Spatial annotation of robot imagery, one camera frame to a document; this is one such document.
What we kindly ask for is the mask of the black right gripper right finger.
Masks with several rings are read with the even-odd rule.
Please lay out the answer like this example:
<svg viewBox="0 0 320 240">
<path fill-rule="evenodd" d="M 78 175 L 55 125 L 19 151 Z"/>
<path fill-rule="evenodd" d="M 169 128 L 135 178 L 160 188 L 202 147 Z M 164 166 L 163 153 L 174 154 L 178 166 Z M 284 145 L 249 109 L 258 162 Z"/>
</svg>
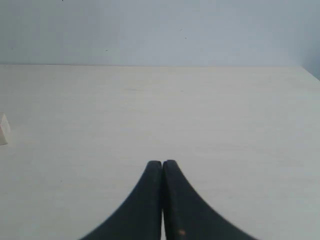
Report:
<svg viewBox="0 0 320 240">
<path fill-rule="evenodd" d="M 254 240 L 195 191 L 175 160 L 162 165 L 162 210 L 167 240 Z"/>
</svg>

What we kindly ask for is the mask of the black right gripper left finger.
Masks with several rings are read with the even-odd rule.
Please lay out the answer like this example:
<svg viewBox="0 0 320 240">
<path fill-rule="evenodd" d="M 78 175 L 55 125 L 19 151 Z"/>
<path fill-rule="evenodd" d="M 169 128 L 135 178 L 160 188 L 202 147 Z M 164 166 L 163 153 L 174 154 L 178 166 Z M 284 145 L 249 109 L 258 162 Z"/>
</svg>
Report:
<svg viewBox="0 0 320 240">
<path fill-rule="evenodd" d="M 162 163 L 147 163 L 125 201 L 84 240 L 159 240 L 162 234 Z"/>
</svg>

